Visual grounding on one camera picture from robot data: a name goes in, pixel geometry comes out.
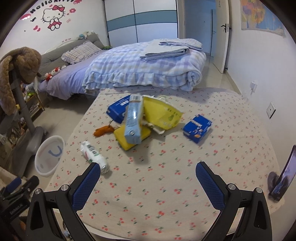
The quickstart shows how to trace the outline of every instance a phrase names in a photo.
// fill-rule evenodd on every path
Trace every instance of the yellow sponge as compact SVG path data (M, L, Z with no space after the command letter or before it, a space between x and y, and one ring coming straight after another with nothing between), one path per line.
M124 149L124 150L129 150L131 149L132 147L135 146L135 144L129 144L127 143L125 137L124 137L124 130L125 130L125 125L122 125L121 127L119 127L118 129L116 129L114 131L114 135L117 139L117 141L119 142L119 144L121 145L121 147ZM142 129L141 129L141 140L144 140L146 139L148 136L150 136L151 134L151 130L145 126L142 126Z

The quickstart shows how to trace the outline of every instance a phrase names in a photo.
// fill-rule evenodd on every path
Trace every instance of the plaid pillow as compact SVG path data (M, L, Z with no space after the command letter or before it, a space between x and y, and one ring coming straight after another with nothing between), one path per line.
M67 51L62 55L62 60L70 64L75 64L83 61L97 52L102 51L90 41L85 41L83 44L75 47L71 51Z

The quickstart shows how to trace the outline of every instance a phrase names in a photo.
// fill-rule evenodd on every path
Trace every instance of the wardrobe door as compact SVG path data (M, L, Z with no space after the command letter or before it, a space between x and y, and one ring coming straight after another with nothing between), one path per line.
M105 0L107 29L112 47L137 42L133 0Z
M176 0L133 0L138 42L178 37Z

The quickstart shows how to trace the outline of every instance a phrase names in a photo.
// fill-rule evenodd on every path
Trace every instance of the folded blanket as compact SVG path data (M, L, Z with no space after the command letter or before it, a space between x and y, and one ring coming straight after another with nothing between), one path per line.
M160 41L161 46L186 46L195 50L202 50L202 44L195 39L166 39Z
M11 50L0 60L0 106L7 115L16 111L15 98L9 83L9 71L16 68L25 84L33 82L41 63L41 55L35 49L22 47Z
M140 56L149 44L123 45L98 56L85 73L82 83L85 92L96 95L101 88L129 85L191 91L201 81L206 61L204 52L189 49L178 57L145 61Z
M189 48L184 46L161 46L160 39L155 39L144 49L141 58L145 61L167 58L167 57L177 57L188 52Z

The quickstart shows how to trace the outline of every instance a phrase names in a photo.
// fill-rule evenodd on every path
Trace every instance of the floral bedspread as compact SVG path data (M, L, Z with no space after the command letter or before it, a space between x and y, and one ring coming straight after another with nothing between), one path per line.
M226 183L240 189L261 187L267 197L267 175L279 172L266 131L252 108L238 94L196 89L192 92L139 87L106 89L85 113L64 149L49 190L70 184L88 167L80 144L90 141L107 159L111 171L102 175L85 207L78 211L84 223L101 231L133 240L200 240L217 215L195 176L195 166L205 161ZM140 145L122 150L113 134L95 138L96 128L111 120L107 107L136 92L167 95L184 111L179 125L163 135L152 133ZM183 126L196 114L213 121L198 145L187 139ZM267 199L270 213L284 200ZM234 232L242 209L230 232Z

